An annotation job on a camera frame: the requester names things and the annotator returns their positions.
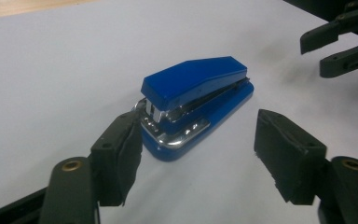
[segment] blue stapler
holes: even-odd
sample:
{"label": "blue stapler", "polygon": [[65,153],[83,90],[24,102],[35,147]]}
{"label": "blue stapler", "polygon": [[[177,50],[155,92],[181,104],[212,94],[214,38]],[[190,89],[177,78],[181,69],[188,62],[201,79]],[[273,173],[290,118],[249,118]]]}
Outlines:
{"label": "blue stapler", "polygon": [[140,111],[146,148],[162,161],[183,156],[253,93],[232,57],[187,61],[145,77]]}

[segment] wooden floor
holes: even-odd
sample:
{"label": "wooden floor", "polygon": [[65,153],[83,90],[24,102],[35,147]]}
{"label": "wooden floor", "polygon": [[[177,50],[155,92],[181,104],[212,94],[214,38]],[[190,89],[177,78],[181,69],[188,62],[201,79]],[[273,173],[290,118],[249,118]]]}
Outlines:
{"label": "wooden floor", "polygon": [[95,0],[0,0],[0,17],[91,1]]}

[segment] white table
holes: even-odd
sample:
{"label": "white table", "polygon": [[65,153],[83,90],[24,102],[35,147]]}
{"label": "white table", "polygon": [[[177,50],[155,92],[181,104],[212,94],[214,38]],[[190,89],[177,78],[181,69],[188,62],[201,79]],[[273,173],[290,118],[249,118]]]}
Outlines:
{"label": "white table", "polygon": [[254,96],[179,161],[144,148],[124,207],[103,223],[319,223],[285,203],[254,153],[259,108],[284,114],[358,159],[358,70],[319,77],[319,61],[358,36],[301,56],[299,38],[324,24],[279,0],[98,1],[0,18],[0,207],[48,184],[53,166],[88,156],[143,97],[143,78],[186,60],[231,55]]}

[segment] black mechanical part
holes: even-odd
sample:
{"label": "black mechanical part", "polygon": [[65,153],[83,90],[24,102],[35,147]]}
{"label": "black mechanical part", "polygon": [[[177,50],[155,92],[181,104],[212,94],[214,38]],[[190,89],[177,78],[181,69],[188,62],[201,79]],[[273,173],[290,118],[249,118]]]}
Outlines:
{"label": "black mechanical part", "polygon": [[[301,54],[338,41],[346,33],[358,34],[358,0],[285,0],[309,13],[329,21],[306,32],[300,38]],[[338,77],[358,69],[358,47],[321,60],[321,77]]]}
{"label": "black mechanical part", "polygon": [[124,204],[135,181],[141,152],[141,124],[136,111],[115,119],[95,142],[89,158],[100,206]]}
{"label": "black mechanical part", "polygon": [[321,199],[323,224],[358,224],[358,160],[324,158],[326,146],[287,117],[260,109],[255,152],[288,202],[312,204]]}
{"label": "black mechanical part", "polygon": [[99,223],[92,182],[87,158],[75,157],[58,163],[51,173],[39,223]]}
{"label": "black mechanical part", "polygon": [[119,116],[94,144],[88,158],[60,162],[47,188],[0,208],[0,224],[99,223],[98,200],[103,206],[125,202],[141,152],[138,112]]}

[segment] silver metal part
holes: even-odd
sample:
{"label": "silver metal part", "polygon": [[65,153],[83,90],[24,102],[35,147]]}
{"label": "silver metal part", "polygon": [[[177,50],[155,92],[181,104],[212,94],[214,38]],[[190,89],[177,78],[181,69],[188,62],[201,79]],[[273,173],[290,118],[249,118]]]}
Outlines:
{"label": "silver metal part", "polygon": [[198,119],[178,133],[166,134],[159,128],[158,122],[155,120],[154,113],[156,113],[156,108],[151,104],[148,106],[148,103],[150,104],[150,102],[144,98],[139,101],[133,109],[140,111],[142,126],[162,147],[179,149],[211,125],[211,122],[207,119]]}

